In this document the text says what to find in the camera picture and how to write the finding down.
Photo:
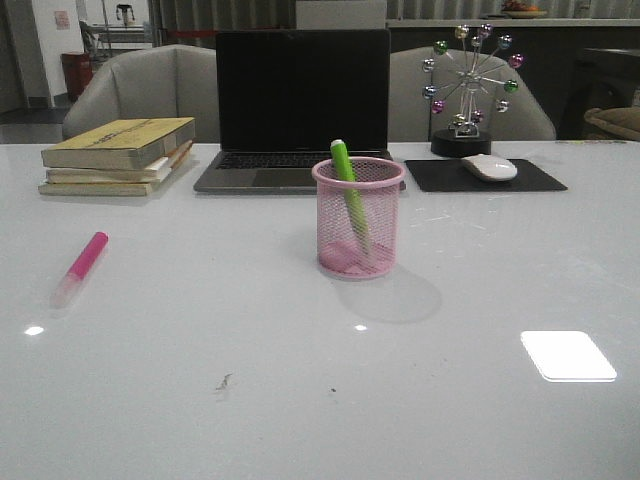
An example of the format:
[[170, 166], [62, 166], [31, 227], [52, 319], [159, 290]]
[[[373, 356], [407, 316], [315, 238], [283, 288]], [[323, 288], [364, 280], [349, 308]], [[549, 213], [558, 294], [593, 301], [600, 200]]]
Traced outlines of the pink highlighter pen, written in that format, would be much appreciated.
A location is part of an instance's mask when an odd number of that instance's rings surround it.
[[109, 236], [102, 231], [96, 232], [91, 237], [51, 294], [52, 308], [66, 308], [71, 303], [108, 241]]

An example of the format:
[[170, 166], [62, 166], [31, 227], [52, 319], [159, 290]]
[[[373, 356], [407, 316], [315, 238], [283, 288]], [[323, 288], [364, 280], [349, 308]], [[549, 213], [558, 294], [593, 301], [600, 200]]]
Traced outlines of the top yellow book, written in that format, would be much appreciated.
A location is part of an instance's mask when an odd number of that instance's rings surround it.
[[41, 152], [49, 168], [140, 170], [195, 138], [192, 117], [119, 119]]

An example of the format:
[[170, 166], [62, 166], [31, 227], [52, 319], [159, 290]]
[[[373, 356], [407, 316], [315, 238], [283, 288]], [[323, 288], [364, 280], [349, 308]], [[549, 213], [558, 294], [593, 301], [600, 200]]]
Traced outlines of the bottom yellow book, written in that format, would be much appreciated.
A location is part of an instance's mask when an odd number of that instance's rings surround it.
[[60, 195], [60, 196], [66, 196], [66, 195], [70, 195], [70, 196], [147, 196], [151, 192], [156, 190], [162, 182], [72, 184], [72, 183], [49, 183], [46, 181], [46, 178], [45, 178], [45, 180], [38, 186], [38, 191], [42, 195]]

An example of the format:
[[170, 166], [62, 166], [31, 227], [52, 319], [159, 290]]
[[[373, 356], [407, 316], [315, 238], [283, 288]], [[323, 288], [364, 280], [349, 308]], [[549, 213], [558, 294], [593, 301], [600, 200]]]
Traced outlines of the fruit bowl on counter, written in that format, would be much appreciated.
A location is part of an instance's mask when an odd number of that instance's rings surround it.
[[535, 19], [547, 15], [547, 11], [524, 1], [505, 0], [501, 5], [501, 13], [512, 19]]

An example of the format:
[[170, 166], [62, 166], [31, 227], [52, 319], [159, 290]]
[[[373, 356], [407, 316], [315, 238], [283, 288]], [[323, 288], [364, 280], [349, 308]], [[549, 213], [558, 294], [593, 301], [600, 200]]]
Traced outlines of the grey laptop black screen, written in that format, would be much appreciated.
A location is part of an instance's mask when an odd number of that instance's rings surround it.
[[389, 158], [386, 29], [224, 31], [217, 37], [220, 152], [203, 194], [312, 194], [335, 139]]

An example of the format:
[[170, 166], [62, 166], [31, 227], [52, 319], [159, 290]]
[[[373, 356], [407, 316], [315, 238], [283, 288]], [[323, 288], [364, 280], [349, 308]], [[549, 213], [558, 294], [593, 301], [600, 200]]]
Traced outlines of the red bin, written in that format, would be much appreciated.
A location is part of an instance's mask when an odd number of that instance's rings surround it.
[[93, 77], [90, 54], [68, 52], [62, 53], [60, 57], [68, 99], [76, 101]]

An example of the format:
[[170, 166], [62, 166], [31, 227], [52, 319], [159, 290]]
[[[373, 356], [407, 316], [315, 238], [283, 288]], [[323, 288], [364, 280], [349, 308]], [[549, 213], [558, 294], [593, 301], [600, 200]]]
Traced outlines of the white computer mouse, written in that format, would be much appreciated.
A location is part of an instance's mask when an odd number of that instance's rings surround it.
[[491, 154], [463, 157], [461, 163], [476, 178], [487, 182], [510, 181], [518, 174], [517, 167], [511, 161]]

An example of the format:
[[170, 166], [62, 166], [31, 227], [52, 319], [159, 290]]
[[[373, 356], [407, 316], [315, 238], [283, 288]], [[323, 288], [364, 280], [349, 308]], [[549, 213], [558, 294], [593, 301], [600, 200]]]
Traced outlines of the green highlighter pen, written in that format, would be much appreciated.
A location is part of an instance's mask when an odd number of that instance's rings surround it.
[[[355, 183], [356, 175], [349, 157], [346, 144], [341, 139], [335, 139], [330, 144], [332, 164], [340, 181]], [[365, 258], [371, 254], [369, 227], [365, 215], [364, 205], [358, 189], [344, 190], [344, 199], [349, 213], [350, 223], [359, 242]]]

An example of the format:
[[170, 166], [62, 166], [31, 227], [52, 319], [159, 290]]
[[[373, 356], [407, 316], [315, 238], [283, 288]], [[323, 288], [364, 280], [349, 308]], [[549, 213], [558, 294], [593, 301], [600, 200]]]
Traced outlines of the beige sofa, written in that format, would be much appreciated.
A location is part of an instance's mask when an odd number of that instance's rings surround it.
[[639, 108], [592, 108], [585, 112], [588, 132], [596, 138], [639, 140]]

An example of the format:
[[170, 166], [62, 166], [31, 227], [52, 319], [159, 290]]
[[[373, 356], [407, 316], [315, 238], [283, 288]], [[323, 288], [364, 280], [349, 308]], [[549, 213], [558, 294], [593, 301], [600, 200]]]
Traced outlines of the middle white book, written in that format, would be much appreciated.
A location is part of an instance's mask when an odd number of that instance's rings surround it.
[[49, 183], [154, 183], [164, 181], [188, 156], [192, 141], [175, 148], [142, 170], [51, 168], [46, 171]]

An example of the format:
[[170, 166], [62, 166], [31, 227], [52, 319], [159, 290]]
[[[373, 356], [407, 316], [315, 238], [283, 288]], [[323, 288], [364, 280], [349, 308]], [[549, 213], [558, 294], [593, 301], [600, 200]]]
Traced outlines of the ferris wheel desk toy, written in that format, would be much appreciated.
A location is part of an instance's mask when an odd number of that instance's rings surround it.
[[524, 63], [520, 53], [503, 60], [496, 56], [511, 47], [509, 34], [493, 36], [493, 26], [460, 24], [454, 29], [460, 50], [446, 40], [432, 45], [431, 56], [422, 61], [427, 83], [421, 93], [429, 116], [448, 115], [446, 125], [429, 130], [432, 151], [445, 156], [467, 156], [491, 152], [489, 112], [509, 110], [511, 97], [519, 92], [515, 78]]

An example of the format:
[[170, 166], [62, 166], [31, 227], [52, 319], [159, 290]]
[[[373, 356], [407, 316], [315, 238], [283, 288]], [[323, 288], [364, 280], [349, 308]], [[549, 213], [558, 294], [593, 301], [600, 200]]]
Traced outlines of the black mouse pad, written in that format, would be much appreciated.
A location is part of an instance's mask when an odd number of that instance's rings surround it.
[[517, 175], [508, 181], [490, 182], [469, 172], [460, 159], [406, 160], [423, 192], [548, 192], [566, 191], [567, 187], [525, 159], [511, 159]]

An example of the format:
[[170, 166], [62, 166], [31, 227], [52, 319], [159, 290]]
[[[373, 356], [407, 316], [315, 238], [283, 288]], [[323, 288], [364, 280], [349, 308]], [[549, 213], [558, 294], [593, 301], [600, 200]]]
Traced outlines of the pink mesh pen holder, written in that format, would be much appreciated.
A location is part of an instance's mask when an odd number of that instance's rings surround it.
[[356, 180], [339, 178], [330, 160], [316, 164], [317, 259], [327, 272], [364, 280], [383, 276], [396, 263], [399, 163], [353, 157]]

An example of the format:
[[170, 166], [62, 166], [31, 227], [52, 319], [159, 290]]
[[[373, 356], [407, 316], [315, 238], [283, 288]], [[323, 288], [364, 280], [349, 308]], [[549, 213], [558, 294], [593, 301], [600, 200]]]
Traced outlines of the yellow book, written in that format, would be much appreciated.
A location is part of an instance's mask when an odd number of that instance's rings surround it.
[[45, 180], [38, 186], [38, 191], [42, 195], [60, 195], [60, 196], [66, 196], [66, 195], [70, 195], [70, 196], [147, 196], [151, 192], [156, 190], [162, 182], [72, 184], [72, 183], [49, 183], [46, 181], [46, 178], [45, 178]]
[[195, 138], [192, 117], [119, 119], [41, 152], [49, 168], [140, 170]]

